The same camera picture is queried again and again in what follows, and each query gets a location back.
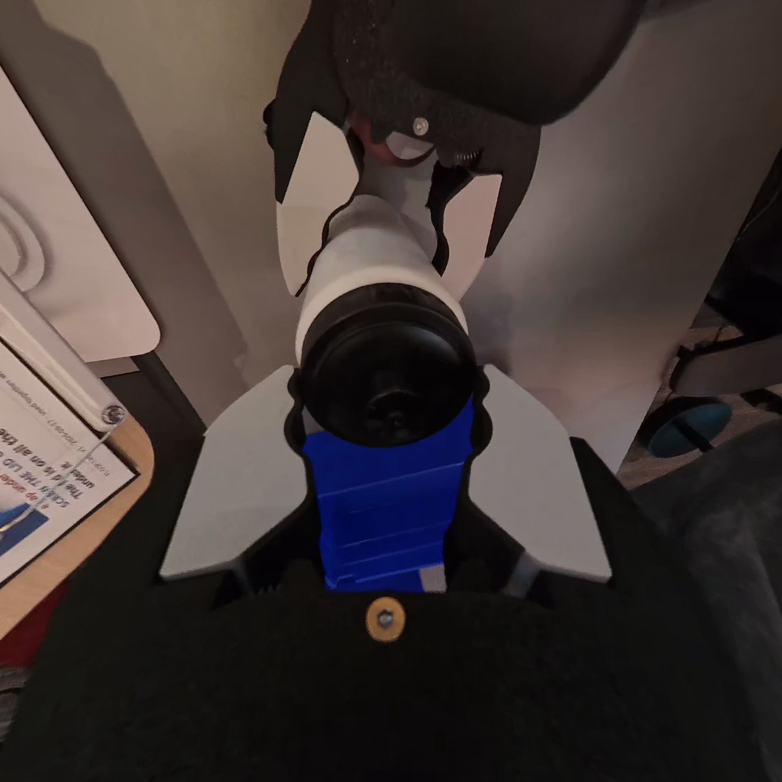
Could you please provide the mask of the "blue plastic bin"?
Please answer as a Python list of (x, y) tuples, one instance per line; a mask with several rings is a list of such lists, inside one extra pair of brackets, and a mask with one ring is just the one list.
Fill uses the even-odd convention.
[(435, 435), (370, 448), (326, 432), (305, 440), (335, 592), (444, 592), (444, 537), (473, 448), (470, 401)]

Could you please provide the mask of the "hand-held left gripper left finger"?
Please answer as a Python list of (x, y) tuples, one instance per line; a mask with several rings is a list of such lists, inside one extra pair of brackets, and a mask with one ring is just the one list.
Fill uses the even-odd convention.
[(294, 367), (280, 367), (210, 425), (161, 580), (229, 575), (241, 590), (270, 590), (291, 562), (319, 572), (318, 502), (297, 379)]

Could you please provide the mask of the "black bottle lid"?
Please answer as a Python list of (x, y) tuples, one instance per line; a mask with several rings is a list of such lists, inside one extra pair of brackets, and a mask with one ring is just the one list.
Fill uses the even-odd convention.
[(474, 348), (454, 312), (414, 286), (355, 288), (305, 328), (303, 405), (326, 432), (373, 448), (438, 433), (471, 399)]

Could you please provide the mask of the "instruction sheet on stand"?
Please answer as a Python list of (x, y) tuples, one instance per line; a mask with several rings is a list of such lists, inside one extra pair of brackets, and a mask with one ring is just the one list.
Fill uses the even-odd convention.
[[(13, 294), (92, 365), (158, 346), (160, 328), (23, 99), (2, 72), (2, 301)], [(2, 585), (2, 637), (49, 599), (147, 491), (154, 455), (132, 416), (110, 440), (140, 476)]]

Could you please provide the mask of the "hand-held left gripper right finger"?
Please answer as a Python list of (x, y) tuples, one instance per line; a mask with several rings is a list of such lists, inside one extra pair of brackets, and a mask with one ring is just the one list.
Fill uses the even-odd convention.
[(472, 462), (468, 495), (523, 549), (501, 592), (523, 597), (542, 572), (607, 583), (611, 565), (567, 431), (498, 368), (484, 374), (492, 433)]

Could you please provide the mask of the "printed instruction sheet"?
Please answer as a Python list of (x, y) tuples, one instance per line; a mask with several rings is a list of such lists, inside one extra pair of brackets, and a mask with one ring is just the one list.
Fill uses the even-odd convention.
[(2, 343), (2, 584), (138, 478), (108, 437)]

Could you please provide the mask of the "white plastic bottle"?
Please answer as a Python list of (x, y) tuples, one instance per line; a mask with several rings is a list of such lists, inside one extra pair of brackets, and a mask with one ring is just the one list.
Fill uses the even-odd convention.
[(300, 295), (295, 337), (300, 365), (306, 337), (318, 315), (340, 297), (368, 286), (391, 284), (421, 290), (434, 297), (435, 303), (442, 303), (468, 332), (463, 309), (446, 290), (413, 225), (393, 202), (373, 191), (361, 191), (359, 183), (350, 204), (332, 218), (327, 241)]

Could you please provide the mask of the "blue round floor base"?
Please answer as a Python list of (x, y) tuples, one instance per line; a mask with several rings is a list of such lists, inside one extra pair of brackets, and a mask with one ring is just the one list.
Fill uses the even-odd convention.
[(638, 431), (640, 445), (662, 459), (713, 450), (712, 441), (731, 423), (734, 413), (716, 397), (678, 396), (652, 411)]

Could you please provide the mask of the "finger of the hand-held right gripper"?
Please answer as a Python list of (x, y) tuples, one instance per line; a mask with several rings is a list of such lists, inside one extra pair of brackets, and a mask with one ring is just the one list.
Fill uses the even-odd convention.
[(318, 112), (310, 114), (276, 210), (281, 271), (295, 297), (307, 286), (332, 218), (356, 194), (364, 155), (349, 118), (336, 124)]
[(490, 232), (501, 174), (435, 165), (426, 202), (435, 230), (432, 266), (448, 293), (461, 300), (490, 255)]

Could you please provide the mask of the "person's leg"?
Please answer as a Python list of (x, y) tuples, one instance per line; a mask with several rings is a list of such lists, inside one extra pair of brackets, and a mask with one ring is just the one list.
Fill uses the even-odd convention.
[(748, 689), (771, 780), (781, 774), (781, 422), (638, 486), (683, 553)]

